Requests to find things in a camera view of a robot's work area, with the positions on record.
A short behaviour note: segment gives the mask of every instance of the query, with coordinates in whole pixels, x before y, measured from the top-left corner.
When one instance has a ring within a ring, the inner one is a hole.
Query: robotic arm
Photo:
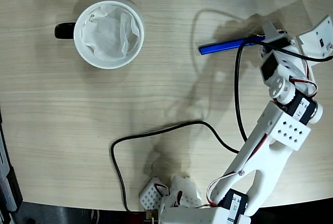
[[[287,33],[278,33],[270,22],[263,29],[266,43],[297,54],[321,59],[333,51],[330,17],[296,39]],[[307,124],[320,120],[323,108],[314,100],[318,86],[311,68],[317,62],[307,62],[267,47],[262,49],[262,58],[261,75],[272,100],[224,175],[208,188],[209,204],[220,207],[166,208],[161,213],[161,223],[250,223],[249,217],[273,191],[289,156],[308,137],[311,129]],[[252,171],[255,177],[247,194],[232,189]]]

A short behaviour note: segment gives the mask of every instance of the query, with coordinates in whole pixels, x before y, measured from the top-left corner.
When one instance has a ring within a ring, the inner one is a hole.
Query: wooden table
[[[239,149],[234,111],[236,51],[200,56],[197,46],[230,40],[266,19],[295,35],[333,13],[332,0],[129,0],[146,21],[143,49],[129,65],[87,64],[54,27],[101,0],[0,0],[0,106],[11,162],[28,202],[123,209],[109,157],[118,138],[167,123],[204,119]],[[240,103],[247,134],[269,100],[259,48],[242,57]],[[333,196],[333,61],[314,68],[321,121],[295,152],[265,206]],[[234,154],[204,127],[119,144],[129,207],[152,175],[190,175],[205,192]],[[236,189],[245,191],[251,176]]]

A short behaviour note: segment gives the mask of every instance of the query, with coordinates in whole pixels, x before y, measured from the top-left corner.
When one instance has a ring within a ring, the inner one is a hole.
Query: blue marker
[[[256,40],[256,41],[264,41],[266,39],[265,36],[259,36],[259,35],[252,35],[248,38],[242,38],[237,40],[232,40],[228,42],[223,43],[213,43],[209,45],[204,45],[199,47],[199,52],[201,55],[211,54],[219,51],[226,51],[227,49],[233,49],[238,48],[244,41],[246,40]],[[255,43],[247,43],[245,46],[252,46],[255,45]]]

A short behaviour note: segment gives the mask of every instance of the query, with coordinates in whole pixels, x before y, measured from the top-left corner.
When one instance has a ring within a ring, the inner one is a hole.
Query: tissue paper
[[[133,15],[116,5],[95,9],[82,28],[82,41],[94,55],[107,61],[124,58],[140,40],[140,32]]]

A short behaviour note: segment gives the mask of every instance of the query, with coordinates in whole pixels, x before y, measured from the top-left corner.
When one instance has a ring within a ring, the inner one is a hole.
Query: mug
[[[138,44],[130,53],[128,53],[125,57],[118,60],[108,61],[108,60],[99,59],[94,56],[92,49],[87,45],[83,44],[82,42],[82,28],[86,20],[89,18],[89,15],[95,9],[99,8],[102,5],[116,5],[127,10],[129,13],[133,15],[139,28],[140,39]],[[122,0],[101,1],[96,4],[92,4],[88,8],[86,8],[80,14],[76,22],[65,22],[58,24],[55,27],[54,35],[58,39],[74,39],[74,44],[77,51],[87,63],[101,69],[117,69],[130,63],[140,52],[144,42],[145,25],[142,14],[140,13],[139,9],[131,2],[122,1]]]

